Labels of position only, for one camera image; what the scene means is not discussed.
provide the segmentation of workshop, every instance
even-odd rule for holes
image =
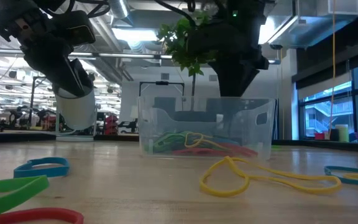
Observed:
[[[0,0],[0,224],[358,223],[358,0]]]

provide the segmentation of desk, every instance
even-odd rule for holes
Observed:
[[[47,156],[66,157],[69,176],[50,179],[48,189],[14,210],[59,206],[81,212],[85,223],[97,224],[358,223],[358,186],[344,185],[334,195],[321,196],[252,180],[245,193],[218,198],[198,188],[199,178],[217,159],[143,157],[134,142],[0,144],[0,179],[11,178],[13,169],[29,159]],[[322,175],[326,165],[358,168],[358,153],[282,147],[264,165]],[[241,182],[225,168],[210,179],[212,187],[221,189]]]

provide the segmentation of window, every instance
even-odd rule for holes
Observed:
[[[331,101],[313,103],[305,106],[305,134],[314,137],[315,133],[329,130]],[[347,124],[349,133],[354,132],[353,102],[351,97],[334,100],[332,128],[337,124]]]
[[[352,82],[345,82],[341,85],[334,87],[334,95],[338,93],[345,93],[352,90]],[[311,101],[311,100],[317,100],[326,96],[331,96],[333,93],[333,89],[329,88],[327,90],[324,90],[322,92],[316,93],[312,96],[308,96],[305,99],[303,99],[305,102]]]

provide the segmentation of transparent container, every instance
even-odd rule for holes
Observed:
[[[138,109],[146,155],[270,158],[275,100],[141,96]]]

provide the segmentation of green rubber band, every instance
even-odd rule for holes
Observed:
[[[46,175],[0,180],[0,192],[11,192],[0,197],[0,214],[24,203],[48,186]]]

